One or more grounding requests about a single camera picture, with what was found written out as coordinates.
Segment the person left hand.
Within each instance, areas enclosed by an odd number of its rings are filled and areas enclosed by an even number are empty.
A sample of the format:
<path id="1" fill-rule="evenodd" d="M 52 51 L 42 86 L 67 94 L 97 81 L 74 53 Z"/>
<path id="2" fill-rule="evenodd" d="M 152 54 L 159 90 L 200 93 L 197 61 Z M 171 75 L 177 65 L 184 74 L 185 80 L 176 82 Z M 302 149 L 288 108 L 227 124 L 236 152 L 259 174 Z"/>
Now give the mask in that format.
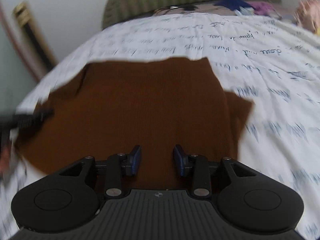
<path id="1" fill-rule="evenodd" d="M 1 149 L 1 180 L 8 179 L 17 170 L 20 159 L 11 140 L 8 140 Z"/>

